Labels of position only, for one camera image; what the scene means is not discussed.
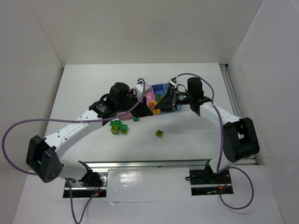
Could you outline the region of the lime square lego brick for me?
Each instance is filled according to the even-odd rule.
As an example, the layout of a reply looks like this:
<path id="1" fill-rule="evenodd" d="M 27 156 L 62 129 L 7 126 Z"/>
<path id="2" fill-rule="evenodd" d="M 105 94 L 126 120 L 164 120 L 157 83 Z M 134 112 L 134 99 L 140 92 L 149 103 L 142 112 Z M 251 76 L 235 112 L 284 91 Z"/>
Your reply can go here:
<path id="1" fill-rule="evenodd" d="M 163 131 L 157 130 L 156 136 L 159 137 L 159 138 L 161 138 L 163 136 Z"/>

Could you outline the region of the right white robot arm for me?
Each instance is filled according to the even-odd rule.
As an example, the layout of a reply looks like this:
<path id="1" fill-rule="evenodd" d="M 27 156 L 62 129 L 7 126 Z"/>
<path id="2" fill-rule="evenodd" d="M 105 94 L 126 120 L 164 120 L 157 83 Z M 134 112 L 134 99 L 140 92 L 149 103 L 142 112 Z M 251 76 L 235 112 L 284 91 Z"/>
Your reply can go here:
<path id="1" fill-rule="evenodd" d="M 180 92 L 177 79 L 171 79 L 166 95 L 155 108 L 162 112 L 174 112 L 179 105 L 189 105 L 198 116 L 220 128 L 220 153 L 205 164 L 199 175 L 199 180 L 216 183 L 227 168 L 239 160 L 256 155 L 260 147 L 253 121 L 237 117 L 217 106 L 213 97 L 205 96 L 202 83 L 199 77 L 191 77 L 187 80 L 187 89 Z"/>

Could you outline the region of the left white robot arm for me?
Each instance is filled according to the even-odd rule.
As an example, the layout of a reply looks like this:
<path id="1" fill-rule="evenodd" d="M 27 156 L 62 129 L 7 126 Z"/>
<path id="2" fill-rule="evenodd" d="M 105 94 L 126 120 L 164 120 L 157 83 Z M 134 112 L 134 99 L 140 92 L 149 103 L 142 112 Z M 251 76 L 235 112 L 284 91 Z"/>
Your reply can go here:
<path id="1" fill-rule="evenodd" d="M 82 138 L 116 119 L 118 114 L 151 116 L 153 113 L 145 97 L 149 91 L 150 86 L 143 79 L 139 79 L 133 89 L 125 83 L 115 83 L 108 94 L 90 105 L 77 120 L 46 137 L 34 136 L 29 141 L 26 163 L 44 183 L 58 177 L 84 186 L 97 182 L 100 176 L 85 162 L 64 161 L 62 156 Z"/>

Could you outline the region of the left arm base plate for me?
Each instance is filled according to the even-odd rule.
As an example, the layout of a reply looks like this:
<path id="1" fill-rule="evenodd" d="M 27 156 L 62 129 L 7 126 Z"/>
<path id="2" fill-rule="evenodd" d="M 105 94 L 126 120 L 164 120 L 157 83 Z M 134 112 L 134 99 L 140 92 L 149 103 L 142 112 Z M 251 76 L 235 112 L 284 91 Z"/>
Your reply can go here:
<path id="1" fill-rule="evenodd" d="M 88 183 L 70 180 L 72 198 L 90 198 L 92 194 L 95 194 L 95 198 L 107 196 L 108 170 L 98 169 L 94 172 L 94 177 Z"/>

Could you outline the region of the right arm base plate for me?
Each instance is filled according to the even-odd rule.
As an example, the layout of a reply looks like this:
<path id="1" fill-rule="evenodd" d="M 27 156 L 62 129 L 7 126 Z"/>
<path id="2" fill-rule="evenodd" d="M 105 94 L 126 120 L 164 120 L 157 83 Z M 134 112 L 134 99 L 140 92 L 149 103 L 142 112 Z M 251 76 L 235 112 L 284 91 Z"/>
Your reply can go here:
<path id="1" fill-rule="evenodd" d="M 234 193 L 229 171 L 207 176 L 204 170 L 190 170 L 185 180 L 191 185 L 192 196 L 218 195 L 221 191 L 222 194 Z"/>

